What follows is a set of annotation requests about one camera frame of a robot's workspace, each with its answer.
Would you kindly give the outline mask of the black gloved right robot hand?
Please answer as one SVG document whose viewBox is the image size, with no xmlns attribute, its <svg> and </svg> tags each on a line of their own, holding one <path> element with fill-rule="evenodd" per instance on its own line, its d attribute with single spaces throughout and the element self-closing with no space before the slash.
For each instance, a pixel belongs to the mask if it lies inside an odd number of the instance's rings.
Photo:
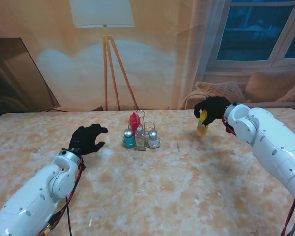
<svg viewBox="0 0 295 236">
<path fill-rule="evenodd" d="M 203 125 L 208 126 L 216 119 L 222 119 L 222 116 L 230 106 L 230 102 L 225 97 L 214 96 L 209 97 L 198 103 L 194 107 L 194 115 L 197 119 L 200 118 L 200 111 L 207 111 L 207 118 L 203 121 Z"/>
</svg>

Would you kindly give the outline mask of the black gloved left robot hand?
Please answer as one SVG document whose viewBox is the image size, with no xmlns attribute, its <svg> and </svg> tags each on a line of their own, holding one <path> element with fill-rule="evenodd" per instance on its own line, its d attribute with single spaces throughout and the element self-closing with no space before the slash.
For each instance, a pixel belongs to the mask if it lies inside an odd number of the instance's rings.
<svg viewBox="0 0 295 236">
<path fill-rule="evenodd" d="M 98 152 L 105 142 L 95 143 L 96 138 L 102 134 L 108 133 L 108 129 L 100 124 L 91 126 L 80 126 L 73 134 L 69 143 L 69 150 L 79 153 L 81 156 Z"/>
</svg>

